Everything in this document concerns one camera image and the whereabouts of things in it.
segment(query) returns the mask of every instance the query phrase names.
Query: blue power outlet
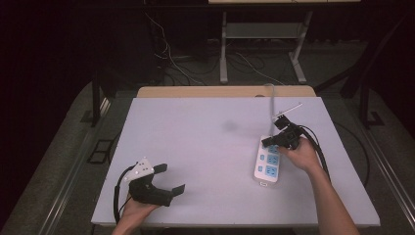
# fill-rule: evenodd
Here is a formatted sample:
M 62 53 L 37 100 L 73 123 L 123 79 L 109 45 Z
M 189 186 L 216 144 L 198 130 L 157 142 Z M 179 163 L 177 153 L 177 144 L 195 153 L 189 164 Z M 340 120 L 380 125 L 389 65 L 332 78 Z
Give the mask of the blue power outlet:
M 265 174 L 271 177 L 277 177 L 277 167 L 267 165 L 265 168 Z
M 268 157 L 266 159 L 266 162 L 268 164 L 271 164 L 271 165 L 277 165 L 278 164 L 278 156 L 276 156 L 276 155 L 268 155 Z

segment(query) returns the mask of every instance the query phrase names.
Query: white table surface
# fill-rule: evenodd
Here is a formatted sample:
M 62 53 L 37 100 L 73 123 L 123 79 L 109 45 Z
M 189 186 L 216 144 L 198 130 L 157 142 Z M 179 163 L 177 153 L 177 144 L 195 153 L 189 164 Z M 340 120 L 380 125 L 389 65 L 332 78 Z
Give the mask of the white table surface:
M 152 165 L 168 164 L 166 172 L 155 176 L 156 187 L 170 190 L 186 184 L 186 189 L 170 207 L 155 210 L 143 226 L 317 225 L 308 177 L 288 159 L 282 158 L 274 187 L 254 180 L 259 137 L 269 134 L 271 127 L 270 99 L 134 99 L 92 222 L 115 224 L 116 182 L 127 167 L 147 157 Z M 321 98 L 274 99 L 276 113 L 303 103 L 287 118 L 317 135 L 333 185 L 356 225 L 380 225 Z M 122 183 L 119 206 L 127 190 Z

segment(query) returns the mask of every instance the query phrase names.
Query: gray carpet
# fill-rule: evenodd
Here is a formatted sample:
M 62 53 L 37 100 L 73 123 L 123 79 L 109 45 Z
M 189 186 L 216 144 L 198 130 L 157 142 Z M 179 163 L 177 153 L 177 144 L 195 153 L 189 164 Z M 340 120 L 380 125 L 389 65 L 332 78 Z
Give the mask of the gray carpet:
M 297 84 L 287 56 L 288 49 L 292 48 L 293 44 L 281 41 L 273 43 L 269 45 L 269 48 L 273 50 L 261 48 L 255 53 L 247 53 L 246 49 L 249 45 L 235 44 L 234 47 L 229 47 L 229 53 L 232 53 L 233 50 L 241 51 L 264 74 L 279 79 L 285 84 Z M 307 84 L 311 86 L 320 84 L 344 71 L 359 58 L 364 48 L 365 44 L 360 42 L 304 45 L 300 54 L 300 63 L 307 78 Z M 182 59 L 177 59 L 178 65 L 185 68 L 183 70 L 194 79 L 202 79 L 207 85 L 219 85 L 218 66 L 215 66 L 218 60 L 217 55 L 211 56 L 209 60 L 203 62 L 180 63 L 180 60 Z M 244 60 L 238 55 L 229 55 L 228 62 L 232 63 L 232 66 L 228 65 L 228 85 L 276 83 L 253 72 L 249 66 L 243 65 Z M 179 85 L 180 82 L 186 84 L 186 77 L 179 71 L 168 69 L 167 72 L 170 76 L 165 78 L 165 85 L 172 85 L 173 80 L 176 85 Z M 379 170 L 374 153 L 370 150 L 369 143 L 359 128 L 359 123 L 355 120 L 358 97 L 354 97 L 352 100 L 342 99 L 339 95 L 341 86 L 342 82 L 339 82 L 322 92 L 321 96 L 332 120 L 338 123 L 336 128 L 362 182 L 366 179 L 367 163 L 363 149 L 353 135 L 363 143 L 368 152 L 370 175 L 366 190 L 382 223 L 380 227 L 362 228 L 361 234 L 415 234 L 389 184 Z M 81 149 L 87 150 L 83 156 L 80 156 L 83 159 L 77 174 L 70 178 L 72 188 L 68 191 L 69 197 L 60 210 L 62 213 L 56 216 L 55 223 L 49 224 L 50 234 L 111 234 L 111 227 L 93 226 L 90 223 L 109 163 L 87 164 L 86 160 L 99 139 L 114 139 L 122 130 L 131 99 L 135 94 L 136 91 L 119 91 L 117 96 L 111 100 L 111 106 L 100 120 L 100 124 L 94 129 L 88 123 L 80 122 L 84 113 L 91 109 L 90 86 L 85 87 L 73 102 L 67 118 L 1 234 L 37 234 L 42 229 L 48 212 L 53 207 L 57 194 L 62 190 L 62 185 L 68 174 L 72 171 L 72 166 Z M 386 107 L 379 95 L 372 92 L 370 98 L 370 111 L 377 112 L 386 125 L 374 126 L 369 132 L 382 148 L 408 194 L 413 196 L 415 195 L 413 187 L 415 183 L 414 140 Z M 111 153 L 116 148 L 116 141 L 117 139 Z M 315 228 L 295 228 L 294 231 L 299 235 L 318 234 Z M 241 231 L 222 230 L 215 232 L 240 234 Z M 285 234 L 278 233 L 276 230 L 252 230 L 251 232 L 251 234 Z

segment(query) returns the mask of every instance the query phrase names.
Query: forearm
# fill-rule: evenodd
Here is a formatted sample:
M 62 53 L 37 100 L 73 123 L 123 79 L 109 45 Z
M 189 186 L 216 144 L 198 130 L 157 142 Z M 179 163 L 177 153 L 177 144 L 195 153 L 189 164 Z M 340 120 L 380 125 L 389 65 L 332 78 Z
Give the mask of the forearm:
M 307 173 L 314 192 L 320 234 L 359 234 L 326 172 L 316 167 Z

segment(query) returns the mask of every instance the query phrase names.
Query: person's right hand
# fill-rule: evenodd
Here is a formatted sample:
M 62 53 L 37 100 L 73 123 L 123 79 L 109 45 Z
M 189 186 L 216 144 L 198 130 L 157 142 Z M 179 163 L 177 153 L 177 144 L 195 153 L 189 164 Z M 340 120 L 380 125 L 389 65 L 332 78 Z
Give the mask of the person's right hand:
M 321 168 L 317 154 L 310 141 L 306 138 L 300 138 L 300 144 L 295 150 L 280 146 L 278 151 L 287 156 L 296 167 L 305 170 L 307 173 L 316 167 Z

